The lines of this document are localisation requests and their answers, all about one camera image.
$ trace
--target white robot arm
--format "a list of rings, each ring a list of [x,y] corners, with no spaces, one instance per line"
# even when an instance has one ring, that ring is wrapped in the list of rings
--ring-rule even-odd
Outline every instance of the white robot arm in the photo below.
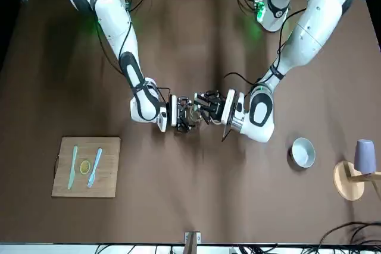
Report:
[[[165,132],[167,108],[159,101],[156,82],[144,78],[140,69],[138,43],[131,16],[124,0],[70,0],[80,12],[95,13],[110,44],[120,69],[129,83],[134,97],[130,101],[133,120],[158,124]]]
[[[279,30],[290,0],[264,0],[259,19],[268,31]],[[249,138],[267,142],[274,130],[273,92],[285,74],[307,65],[326,43],[352,0],[308,0],[307,9],[266,74],[253,85],[249,110],[243,109],[245,95],[230,89],[221,122]]]

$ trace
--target knife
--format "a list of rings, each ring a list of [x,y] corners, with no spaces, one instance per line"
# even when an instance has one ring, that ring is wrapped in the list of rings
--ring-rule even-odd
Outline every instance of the knife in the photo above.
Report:
[[[71,186],[73,185],[73,182],[74,182],[74,177],[76,175],[76,172],[74,170],[74,165],[76,163],[77,151],[78,151],[78,146],[74,145],[74,148],[73,148],[73,157],[71,158],[71,169],[70,169],[69,183],[67,184],[67,189],[68,190],[71,189]]]

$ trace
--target wooden cutting board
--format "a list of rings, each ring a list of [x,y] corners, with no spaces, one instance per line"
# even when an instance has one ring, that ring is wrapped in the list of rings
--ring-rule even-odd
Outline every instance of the wooden cutting board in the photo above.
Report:
[[[74,164],[76,174],[73,185],[68,190],[74,145],[78,146]],[[95,181],[92,187],[88,188],[98,148],[102,148],[102,155],[95,171]],[[52,196],[115,197],[119,150],[120,138],[118,137],[63,137]],[[90,171],[85,175],[80,172],[80,164],[84,160],[88,160],[91,164]]]

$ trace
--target lemon slice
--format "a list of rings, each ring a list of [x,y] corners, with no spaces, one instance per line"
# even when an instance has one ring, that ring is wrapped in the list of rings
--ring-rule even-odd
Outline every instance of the lemon slice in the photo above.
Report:
[[[79,167],[79,171],[81,174],[86,175],[90,171],[90,166],[90,162],[88,160],[84,160]]]

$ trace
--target brown tablecloth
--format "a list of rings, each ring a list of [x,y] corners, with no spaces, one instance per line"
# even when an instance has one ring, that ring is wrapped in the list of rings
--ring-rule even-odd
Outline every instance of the brown tablecloth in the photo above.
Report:
[[[304,6],[292,1],[292,11]],[[279,34],[235,0],[146,0],[133,19],[144,75],[176,95],[245,92],[223,75],[254,81],[276,57]],[[371,184],[356,202],[333,184],[333,167],[353,161],[357,139],[381,148],[380,74],[366,3],[355,0],[311,64],[279,84],[267,144],[235,132],[221,143],[222,126],[162,134],[130,119],[132,93],[103,56],[93,19],[69,0],[30,0],[0,78],[0,241],[174,243],[197,230],[210,243],[317,243],[339,224],[380,220]],[[62,136],[121,138],[116,198],[51,197]],[[317,152],[301,173],[286,159],[298,136]]]

